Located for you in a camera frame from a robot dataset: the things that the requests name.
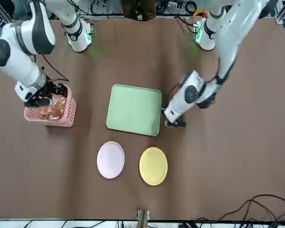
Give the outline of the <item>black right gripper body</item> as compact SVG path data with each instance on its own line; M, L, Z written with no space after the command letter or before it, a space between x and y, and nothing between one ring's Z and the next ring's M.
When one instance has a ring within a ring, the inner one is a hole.
M52 99L53 95L62 95L67 97L68 89L62 83L54 83L52 81L46 81L45 85L37 91L37 99Z

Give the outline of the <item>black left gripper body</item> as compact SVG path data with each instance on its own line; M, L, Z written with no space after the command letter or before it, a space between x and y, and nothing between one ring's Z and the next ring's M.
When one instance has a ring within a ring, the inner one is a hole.
M165 119L166 127L174 127L174 128L185 128L186 123L183 116L180 116L175 122L171 123L168 119Z

